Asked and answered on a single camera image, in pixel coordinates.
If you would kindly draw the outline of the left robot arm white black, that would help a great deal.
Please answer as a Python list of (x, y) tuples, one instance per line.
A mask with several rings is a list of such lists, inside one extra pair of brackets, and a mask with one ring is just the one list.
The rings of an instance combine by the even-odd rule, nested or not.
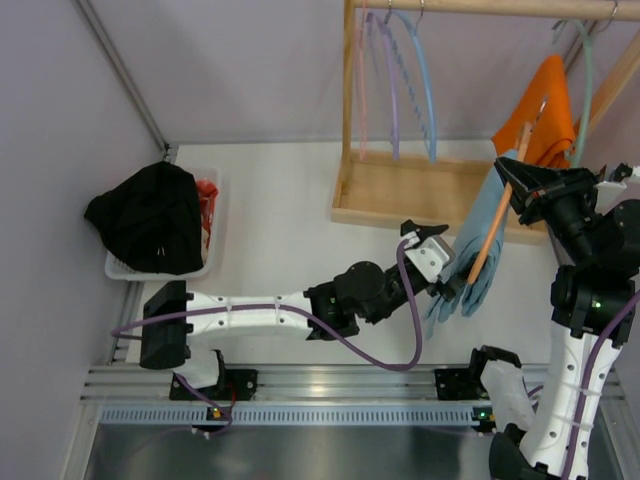
[(347, 345), (358, 335), (360, 321), (375, 325), (403, 306), (416, 314), (421, 292), (454, 296), (443, 278), (455, 258), (442, 238), (448, 228), (407, 220), (400, 227), (395, 265), (382, 269), (360, 261), (302, 292), (222, 297), (191, 291), (184, 281), (168, 282), (143, 306), (139, 365), (172, 371), (177, 382), (195, 390), (221, 389), (225, 366), (215, 344), (224, 338), (273, 335)]

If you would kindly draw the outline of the light blue trousers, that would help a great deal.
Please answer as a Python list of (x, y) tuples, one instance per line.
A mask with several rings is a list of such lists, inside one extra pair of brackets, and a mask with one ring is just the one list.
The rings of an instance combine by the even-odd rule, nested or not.
[(437, 322), (446, 322), (456, 311), (459, 311), (463, 317), (471, 317), (484, 302), (501, 258), (507, 214), (503, 215), (497, 227), (495, 238), (478, 278), (473, 284), (468, 284), (467, 278), (490, 231), (503, 193), (504, 184), (495, 167), (491, 166), (471, 211), (454, 241), (455, 260), (443, 275), (446, 280), (459, 276), (462, 280), (462, 288), (457, 291), (453, 300), (445, 300), (440, 296), (431, 299), (423, 317), (427, 340), (434, 335)]

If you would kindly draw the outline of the orange hanger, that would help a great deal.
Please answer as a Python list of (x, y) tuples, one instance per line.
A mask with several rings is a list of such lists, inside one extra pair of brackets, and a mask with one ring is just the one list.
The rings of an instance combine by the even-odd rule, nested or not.
[[(536, 126), (536, 124), (538, 123), (540, 117), (542, 116), (542, 113), (544, 112), (544, 109), (546, 108), (546, 105), (548, 103), (548, 96), (545, 95), (541, 101), (541, 104), (539, 106), (538, 112), (536, 114), (535, 119), (532, 122), (525, 122), (522, 126), (522, 130), (521, 130), (521, 136), (520, 139), (517, 143), (517, 156), (516, 156), (516, 161), (517, 162), (523, 162), (525, 160), (528, 148), (529, 148), (529, 144), (531, 141), (531, 136), (533, 133), (533, 130)], [(510, 205), (510, 199), (511, 199), (511, 195), (512, 195), (512, 186), (510, 184), (507, 184), (504, 187), (504, 191), (503, 194), (500, 198), (500, 201), (498, 203), (498, 206), (496, 208), (496, 212), (494, 215), (494, 218), (492, 220), (492, 223), (490, 225), (490, 228), (488, 230), (488, 233), (486, 235), (486, 238), (484, 240), (484, 243), (482, 245), (481, 250), (479, 251), (472, 267), (471, 270), (469, 272), (469, 275), (467, 277), (467, 283), (469, 285), (473, 285), (476, 283), (485, 263), (486, 260), (488, 258), (489, 252), (491, 250), (492, 244), (497, 236), (497, 232), (498, 229), (503, 221), (503, 219), (506, 217), (507, 215), (507, 211)]]

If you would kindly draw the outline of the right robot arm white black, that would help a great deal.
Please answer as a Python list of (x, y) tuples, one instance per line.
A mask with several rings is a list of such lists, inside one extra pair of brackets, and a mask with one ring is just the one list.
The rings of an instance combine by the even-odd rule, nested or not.
[(539, 400), (524, 385), (519, 357), (482, 346), (454, 380), (446, 400), (486, 396), (496, 426), (489, 453), (494, 479), (586, 479), (601, 392), (628, 341), (639, 302), (639, 202), (596, 210), (598, 177), (587, 168), (554, 169), (500, 157), (494, 168), (512, 188), (523, 225), (547, 224), (571, 262), (551, 286), (551, 356)]

